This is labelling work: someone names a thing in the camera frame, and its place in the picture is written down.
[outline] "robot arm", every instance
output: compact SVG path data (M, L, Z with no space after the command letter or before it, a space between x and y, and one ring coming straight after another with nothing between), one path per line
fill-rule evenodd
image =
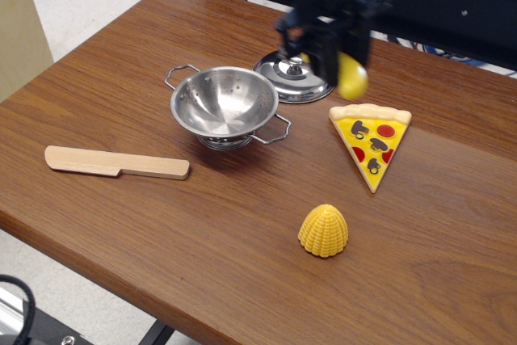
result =
M339 53L366 67L371 19L390 4L391 0L294 0L292 11L275 26L282 36L280 55L306 54L314 74L337 86Z

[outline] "pot lid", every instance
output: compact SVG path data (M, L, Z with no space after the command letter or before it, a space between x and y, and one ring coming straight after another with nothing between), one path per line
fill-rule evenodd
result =
M278 52L269 53L254 65L253 70L271 81L281 103L310 103L334 89L315 76L301 57L285 60Z

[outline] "wooden toy knife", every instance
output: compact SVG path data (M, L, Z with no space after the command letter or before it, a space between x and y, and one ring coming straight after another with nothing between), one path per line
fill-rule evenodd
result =
M121 173L186 179L189 161L50 145L45 160L53 170L117 177Z

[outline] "pizza crust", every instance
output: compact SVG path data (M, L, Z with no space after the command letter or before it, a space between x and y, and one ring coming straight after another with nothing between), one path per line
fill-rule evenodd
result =
M350 104L345 107L332 107L329 112L332 121L345 117L357 117L364 119L396 120L402 124L411 122L411 112L391 107L381 107L375 104Z

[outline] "metal colander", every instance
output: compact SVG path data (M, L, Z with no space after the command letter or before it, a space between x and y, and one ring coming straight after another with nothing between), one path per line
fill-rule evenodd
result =
M186 68L197 73L172 86L172 73ZM236 149L252 139L271 144L288 135L291 123L276 114L278 94L257 72L233 66L200 71L193 65L183 65L169 71L165 84L174 90L170 99L174 118L210 148ZM270 141L256 137L255 131L273 116L288 123L285 134Z

